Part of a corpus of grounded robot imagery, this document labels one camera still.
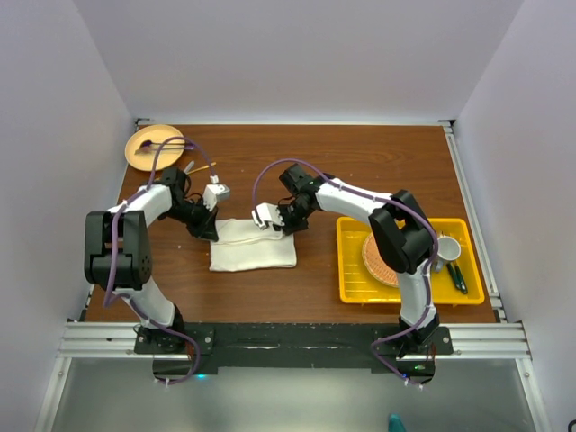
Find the cup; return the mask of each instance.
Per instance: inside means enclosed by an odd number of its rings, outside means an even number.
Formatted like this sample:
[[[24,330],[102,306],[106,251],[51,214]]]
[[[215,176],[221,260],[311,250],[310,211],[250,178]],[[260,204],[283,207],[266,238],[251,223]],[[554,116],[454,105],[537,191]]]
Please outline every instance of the cup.
[[[460,243],[453,237],[443,236],[438,238],[438,257],[432,264],[432,271],[439,273],[446,263],[458,259],[462,252]]]

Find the yellow tray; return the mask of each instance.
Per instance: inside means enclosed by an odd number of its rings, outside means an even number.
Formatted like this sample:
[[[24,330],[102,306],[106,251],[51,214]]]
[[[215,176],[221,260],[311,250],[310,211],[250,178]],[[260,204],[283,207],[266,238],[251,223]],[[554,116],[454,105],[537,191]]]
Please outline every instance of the yellow tray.
[[[432,299],[435,304],[481,304],[484,290],[466,222],[461,219],[430,219],[436,232],[454,237],[462,246],[456,263],[462,270],[468,288],[467,294],[456,290],[446,268],[432,273]],[[362,246],[372,232],[369,226],[352,218],[339,218],[336,222],[338,243],[338,274],[340,299],[346,303],[400,303],[400,290],[376,280],[366,269],[362,259]]]

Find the white backdrop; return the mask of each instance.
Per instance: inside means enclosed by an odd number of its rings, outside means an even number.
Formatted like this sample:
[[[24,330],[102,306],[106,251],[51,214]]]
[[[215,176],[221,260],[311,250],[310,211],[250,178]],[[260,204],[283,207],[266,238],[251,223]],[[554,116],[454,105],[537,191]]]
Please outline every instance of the white backdrop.
[[[521,0],[75,0],[134,116],[455,118]]]
[[[554,423],[576,419],[576,3],[526,0],[456,122],[508,318]]]
[[[70,0],[0,13],[0,430],[31,430],[86,301],[84,220],[115,203],[131,117]]]

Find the yellow plate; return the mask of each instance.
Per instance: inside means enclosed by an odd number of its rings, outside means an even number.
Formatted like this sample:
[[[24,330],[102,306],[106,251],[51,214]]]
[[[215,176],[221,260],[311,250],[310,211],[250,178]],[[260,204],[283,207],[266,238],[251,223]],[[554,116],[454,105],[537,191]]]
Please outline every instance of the yellow plate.
[[[136,150],[140,148],[142,142],[151,140],[152,142],[160,143],[170,137],[184,136],[180,130],[167,124],[155,124],[146,128],[140,129],[130,137],[126,143],[124,156],[131,167],[135,167],[140,171],[152,171],[152,164],[154,163],[154,156],[156,152],[151,150],[149,153],[136,154]],[[184,146],[185,142],[180,139],[170,141],[169,146],[175,145]],[[184,153],[184,149],[166,149],[160,152],[156,169],[164,169],[173,165]]]
[[[432,273],[432,299],[435,304],[481,304],[484,290],[466,222],[462,219],[430,219],[436,232],[454,237],[462,247],[456,263],[462,270],[467,294],[457,291],[446,268]],[[346,303],[400,303],[400,290],[376,280],[366,269],[362,247],[372,232],[369,226],[352,218],[339,218],[336,223],[340,299]]]

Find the gray floor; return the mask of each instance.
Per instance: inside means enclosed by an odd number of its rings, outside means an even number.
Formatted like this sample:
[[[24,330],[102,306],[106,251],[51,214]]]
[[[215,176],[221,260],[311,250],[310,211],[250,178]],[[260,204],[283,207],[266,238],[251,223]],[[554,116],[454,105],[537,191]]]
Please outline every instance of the gray floor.
[[[438,362],[425,391],[364,370],[221,369],[169,389],[149,360],[75,360],[55,431],[534,430],[514,361]]]

